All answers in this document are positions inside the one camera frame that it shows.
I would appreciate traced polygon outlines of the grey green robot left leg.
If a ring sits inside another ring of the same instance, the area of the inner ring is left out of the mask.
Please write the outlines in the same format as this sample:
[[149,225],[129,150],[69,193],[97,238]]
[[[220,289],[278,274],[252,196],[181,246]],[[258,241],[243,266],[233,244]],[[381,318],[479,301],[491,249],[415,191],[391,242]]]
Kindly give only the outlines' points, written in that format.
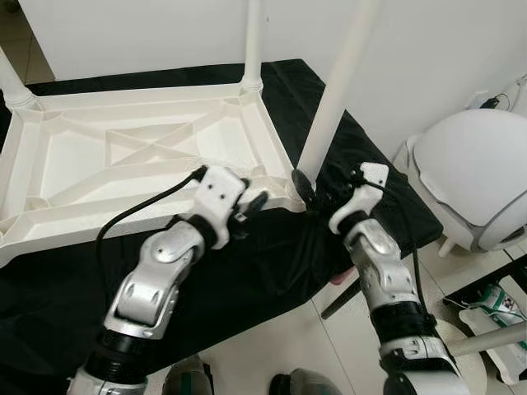
[[166,374],[162,395],[215,395],[211,366],[199,355],[177,362]]

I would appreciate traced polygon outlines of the black wall plug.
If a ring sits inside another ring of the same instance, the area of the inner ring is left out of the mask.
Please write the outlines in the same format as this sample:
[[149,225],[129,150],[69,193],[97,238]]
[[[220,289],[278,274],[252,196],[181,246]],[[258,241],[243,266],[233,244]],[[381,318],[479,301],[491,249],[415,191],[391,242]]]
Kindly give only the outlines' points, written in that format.
[[508,94],[498,93],[491,95],[489,98],[478,100],[470,106],[470,109],[509,110],[511,109],[511,98],[508,97]]

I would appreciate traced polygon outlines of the black table cloth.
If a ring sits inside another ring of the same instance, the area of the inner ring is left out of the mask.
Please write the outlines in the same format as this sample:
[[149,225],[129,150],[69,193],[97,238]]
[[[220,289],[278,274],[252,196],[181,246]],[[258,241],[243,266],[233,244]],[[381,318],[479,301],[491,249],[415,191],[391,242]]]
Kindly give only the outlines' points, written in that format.
[[[155,89],[168,86],[237,83],[241,63],[200,65],[67,81],[30,84],[37,95]],[[261,64],[263,101],[293,162],[326,83],[305,60]],[[340,120],[319,181],[347,182],[359,162],[390,163],[347,111]],[[405,257],[443,233],[406,174],[389,174],[389,188],[373,211],[399,242]],[[180,287],[170,326],[146,369],[153,373],[207,347],[218,345],[311,300],[331,278],[352,267],[339,237],[326,221],[305,213],[271,208],[250,216],[245,239],[207,253]],[[103,241],[103,268],[89,242],[24,253],[0,268],[0,395],[64,395],[93,350],[120,277],[134,264],[142,242],[155,232]]]

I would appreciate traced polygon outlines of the white plastic table top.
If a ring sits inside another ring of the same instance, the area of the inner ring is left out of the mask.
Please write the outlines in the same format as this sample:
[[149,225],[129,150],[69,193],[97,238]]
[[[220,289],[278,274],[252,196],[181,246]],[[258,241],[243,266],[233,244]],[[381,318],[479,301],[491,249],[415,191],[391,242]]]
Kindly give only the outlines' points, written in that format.
[[240,84],[42,95],[16,108],[0,151],[0,268],[95,239],[122,211],[201,165],[248,179],[244,206],[304,211],[259,91]]

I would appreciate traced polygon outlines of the white plastic chair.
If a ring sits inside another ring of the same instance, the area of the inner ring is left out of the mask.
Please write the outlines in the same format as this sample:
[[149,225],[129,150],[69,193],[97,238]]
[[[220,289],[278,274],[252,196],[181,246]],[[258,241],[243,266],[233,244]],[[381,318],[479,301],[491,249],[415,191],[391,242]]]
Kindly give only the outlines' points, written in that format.
[[455,247],[500,251],[527,231],[527,118],[468,109],[409,137],[396,161]]

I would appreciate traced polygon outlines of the green white packet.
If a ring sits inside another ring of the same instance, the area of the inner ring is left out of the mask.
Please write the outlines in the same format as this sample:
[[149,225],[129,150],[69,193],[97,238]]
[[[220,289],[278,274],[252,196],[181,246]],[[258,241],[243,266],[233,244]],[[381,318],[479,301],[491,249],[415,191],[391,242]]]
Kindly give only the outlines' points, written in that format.
[[477,306],[493,320],[504,324],[513,324],[524,321],[525,317],[519,305],[498,285],[488,285],[482,292]]

